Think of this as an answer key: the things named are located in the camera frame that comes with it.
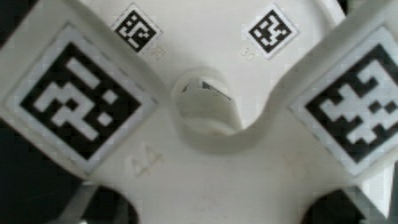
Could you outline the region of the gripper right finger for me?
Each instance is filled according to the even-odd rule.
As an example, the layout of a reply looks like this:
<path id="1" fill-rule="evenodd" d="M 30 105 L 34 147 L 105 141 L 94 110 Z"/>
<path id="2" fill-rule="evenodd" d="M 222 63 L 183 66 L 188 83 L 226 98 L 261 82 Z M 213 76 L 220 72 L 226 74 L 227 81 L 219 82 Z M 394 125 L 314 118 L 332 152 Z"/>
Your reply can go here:
<path id="1" fill-rule="evenodd" d="M 327 193 L 311 204 L 300 224 L 391 224 L 361 188 Z"/>

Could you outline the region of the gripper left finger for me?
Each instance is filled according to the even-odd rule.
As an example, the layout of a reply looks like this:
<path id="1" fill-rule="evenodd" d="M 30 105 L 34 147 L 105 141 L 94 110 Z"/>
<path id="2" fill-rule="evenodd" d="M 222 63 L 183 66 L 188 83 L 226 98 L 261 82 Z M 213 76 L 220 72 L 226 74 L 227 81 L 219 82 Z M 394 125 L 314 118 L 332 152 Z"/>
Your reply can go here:
<path id="1" fill-rule="evenodd" d="M 83 182 L 55 224 L 139 224 L 139 215 L 123 195 L 110 188 Z"/>

